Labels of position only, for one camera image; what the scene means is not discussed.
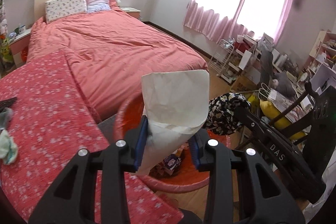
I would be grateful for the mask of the red floral tablecloth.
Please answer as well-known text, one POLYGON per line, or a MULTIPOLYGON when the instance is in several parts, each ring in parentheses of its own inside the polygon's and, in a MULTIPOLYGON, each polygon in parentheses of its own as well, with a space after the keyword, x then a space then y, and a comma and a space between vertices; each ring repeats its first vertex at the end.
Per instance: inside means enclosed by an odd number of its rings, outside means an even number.
POLYGON ((7 132, 18 155, 13 163, 1 164, 1 223, 26 223, 75 153, 100 151, 109 143, 62 51, 1 79, 1 99, 10 98, 16 101, 7 132))

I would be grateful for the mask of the pink right nightstand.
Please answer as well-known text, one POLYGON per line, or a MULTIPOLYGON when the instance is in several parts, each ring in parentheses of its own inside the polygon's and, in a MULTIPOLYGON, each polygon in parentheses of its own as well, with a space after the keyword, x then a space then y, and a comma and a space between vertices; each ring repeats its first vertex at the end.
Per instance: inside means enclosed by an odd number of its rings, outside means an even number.
POLYGON ((140 19, 141 11, 139 9, 135 9, 133 7, 121 7, 121 10, 136 19, 140 19))

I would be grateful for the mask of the cardboard box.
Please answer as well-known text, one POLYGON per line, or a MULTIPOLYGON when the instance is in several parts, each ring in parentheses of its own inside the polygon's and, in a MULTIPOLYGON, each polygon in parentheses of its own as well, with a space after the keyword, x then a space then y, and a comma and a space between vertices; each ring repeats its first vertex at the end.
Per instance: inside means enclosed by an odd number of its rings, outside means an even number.
POLYGON ((237 77, 230 87, 230 92, 234 93, 250 93, 257 90, 257 85, 243 75, 237 77))

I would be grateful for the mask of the yellow bag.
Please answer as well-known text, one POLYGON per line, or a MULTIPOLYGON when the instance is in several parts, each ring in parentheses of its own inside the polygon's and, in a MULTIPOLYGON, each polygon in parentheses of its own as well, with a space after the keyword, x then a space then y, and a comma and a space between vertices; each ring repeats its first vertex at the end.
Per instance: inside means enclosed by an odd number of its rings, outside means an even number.
MULTIPOLYGON (((285 111, 292 103, 293 101, 287 98, 276 99, 275 101, 265 100, 260 101, 260 108, 264 116, 266 116, 269 120, 272 120, 285 111)), ((304 112, 299 106, 296 106, 293 110, 286 114, 286 116, 276 121, 274 127, 278 131, 281 131, 289 125, 294 124, 294 122, 303 118, 305 115, 306 112, 304 112)))

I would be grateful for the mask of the bed with coral duvet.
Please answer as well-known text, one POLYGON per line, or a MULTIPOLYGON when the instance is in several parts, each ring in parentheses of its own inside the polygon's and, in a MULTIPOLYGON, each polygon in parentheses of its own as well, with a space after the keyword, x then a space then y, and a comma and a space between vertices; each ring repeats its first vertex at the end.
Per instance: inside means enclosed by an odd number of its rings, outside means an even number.
POLYGON ((143 75, 207 69, 191 47, 115 5, 51 23, 39 18, 31 29, 27 60, 57 51, 64 52, 76 82, 102 120, 141 92, 143 75))

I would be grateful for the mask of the pink left nightstand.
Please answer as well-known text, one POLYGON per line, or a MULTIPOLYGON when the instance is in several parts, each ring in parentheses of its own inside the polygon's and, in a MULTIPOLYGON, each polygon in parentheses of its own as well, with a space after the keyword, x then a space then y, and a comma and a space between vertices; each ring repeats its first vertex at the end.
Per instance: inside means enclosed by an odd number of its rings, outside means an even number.
POLYGON ((10 43, 10 50, 13 55, 13 60, 16 68, 25 65, 30 43, 31 29, 25 30, 24 33, 15 37, 10 43))

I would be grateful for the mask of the plush toy column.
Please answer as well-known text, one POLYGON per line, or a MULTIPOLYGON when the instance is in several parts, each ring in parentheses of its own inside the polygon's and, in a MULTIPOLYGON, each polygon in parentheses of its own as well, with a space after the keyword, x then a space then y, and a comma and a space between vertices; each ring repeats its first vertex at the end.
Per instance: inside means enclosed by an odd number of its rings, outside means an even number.
POLYGON ((7 34, 5 0, 1 0, 1 75, 9 72, 14 66, 14 58, 9 46, 12 39, 7 34))

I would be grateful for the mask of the orange plastic laundry basket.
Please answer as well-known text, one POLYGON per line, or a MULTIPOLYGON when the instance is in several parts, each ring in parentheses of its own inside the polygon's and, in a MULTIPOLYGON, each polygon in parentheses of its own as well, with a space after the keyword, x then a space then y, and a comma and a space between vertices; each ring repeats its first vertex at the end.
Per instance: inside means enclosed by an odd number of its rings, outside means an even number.
MULTIPOLYGON (((114 141, 122 139, 127 131, 138 127, 143 109, 141 94, 132 96, 121 104, 113 126, 114 141)), ((196 170, 187 143, 154 166, 147 176, 141 175, 138 178, 151 190, 166 193, 188 193, 209 184, 209 173, 196 170)))

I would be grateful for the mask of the black floral cloth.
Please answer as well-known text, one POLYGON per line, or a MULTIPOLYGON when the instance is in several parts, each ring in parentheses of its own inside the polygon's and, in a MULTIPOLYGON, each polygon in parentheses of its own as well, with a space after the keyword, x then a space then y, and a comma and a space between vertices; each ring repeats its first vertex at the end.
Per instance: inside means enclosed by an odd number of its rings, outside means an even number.
POLYGON ((226 93, 209 101, 208 116, 202 128, 215 135, 231 135, 242 127, 241 110, 250 111, 251 103, 240 93, 226 93))

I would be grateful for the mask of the mint green sock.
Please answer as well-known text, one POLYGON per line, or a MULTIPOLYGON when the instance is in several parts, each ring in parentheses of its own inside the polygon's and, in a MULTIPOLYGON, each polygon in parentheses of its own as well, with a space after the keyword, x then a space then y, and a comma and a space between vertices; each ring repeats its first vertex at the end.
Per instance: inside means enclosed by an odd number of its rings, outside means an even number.
POLYGON ((2 130, 0 135, 0 158, 5 165, 14 163, 18 156, 18 146, 7 130, 2 130))

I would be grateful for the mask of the white floral pillow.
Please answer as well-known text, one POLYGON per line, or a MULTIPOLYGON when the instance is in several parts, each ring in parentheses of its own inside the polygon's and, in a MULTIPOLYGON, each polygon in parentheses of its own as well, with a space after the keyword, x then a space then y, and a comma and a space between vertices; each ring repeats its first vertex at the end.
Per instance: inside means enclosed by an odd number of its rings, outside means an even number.
POLYGON ((45 2, 46 22, 87 12, 86 0, 49 0, 45 2))

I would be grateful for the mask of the dark wooden chair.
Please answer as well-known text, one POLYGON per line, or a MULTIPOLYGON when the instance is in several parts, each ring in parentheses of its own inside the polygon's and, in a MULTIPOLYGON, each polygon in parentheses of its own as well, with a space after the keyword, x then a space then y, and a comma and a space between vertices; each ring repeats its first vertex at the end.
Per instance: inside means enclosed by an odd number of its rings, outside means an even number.
POLYGON ((280 130, 295 145, 313 138, 312 143, 335 138, 335 87, 329 86, 322 93, 315 92, 311 82, 305 83, 305 91, 294 102, 278 95, 272 103, 273 108, 283 112, 273 117, 269 125, 280 130))

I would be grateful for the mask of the pink striped pillow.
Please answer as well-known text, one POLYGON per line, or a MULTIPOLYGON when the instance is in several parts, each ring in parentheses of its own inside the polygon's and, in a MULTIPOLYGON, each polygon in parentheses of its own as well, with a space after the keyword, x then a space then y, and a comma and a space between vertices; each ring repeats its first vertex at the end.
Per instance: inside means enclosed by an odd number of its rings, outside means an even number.
POLYGON ((87 12, 99 12, 110 10, 110 0, 86 0, 87 12))

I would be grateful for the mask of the white paper bag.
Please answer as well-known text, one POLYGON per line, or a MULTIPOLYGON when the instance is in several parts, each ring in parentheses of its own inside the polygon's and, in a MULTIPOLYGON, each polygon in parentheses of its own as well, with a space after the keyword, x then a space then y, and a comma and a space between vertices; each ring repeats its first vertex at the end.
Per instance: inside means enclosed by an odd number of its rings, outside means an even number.
POLYGON ((148 175, 205 123, 210 74, 204 69, 150 73, 142 76, 141 84, 149 135, 136 172, 140 176, 148 175))

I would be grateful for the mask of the white bookshelf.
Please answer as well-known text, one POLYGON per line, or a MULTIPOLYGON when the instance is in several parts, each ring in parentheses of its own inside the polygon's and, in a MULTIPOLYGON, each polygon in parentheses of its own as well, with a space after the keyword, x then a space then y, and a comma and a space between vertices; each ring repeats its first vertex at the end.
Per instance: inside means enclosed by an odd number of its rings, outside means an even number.
POLYGON ((318 94, 329 86, 335 88, 335 34, 329 30, 319 32, 303 70, 318 94))

